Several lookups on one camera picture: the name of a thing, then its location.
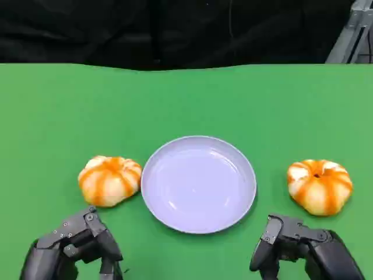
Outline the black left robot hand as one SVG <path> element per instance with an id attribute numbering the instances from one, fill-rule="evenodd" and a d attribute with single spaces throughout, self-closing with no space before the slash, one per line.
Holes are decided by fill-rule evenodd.
<path id="1" fill-rule="evenodd" d="M 119 246 L 96 207 L 90 205 L 31 244 L 20 279 L 76 279 L 77 262 L 88 264 L 98 259 L 100 279 L 123 278 Z"/>

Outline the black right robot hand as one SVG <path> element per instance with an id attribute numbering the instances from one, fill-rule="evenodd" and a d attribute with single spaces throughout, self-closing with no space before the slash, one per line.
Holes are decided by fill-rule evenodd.
<path id="1" fill-rule="evenodd" d="M 277 279 L 280 261 L 305 260 L 310 279 L 364 279 L 340 236 L 327 229 L 313 229 L 298 218 L 270 214 L 252 255 L 249 269 L 262 279 Z"/>

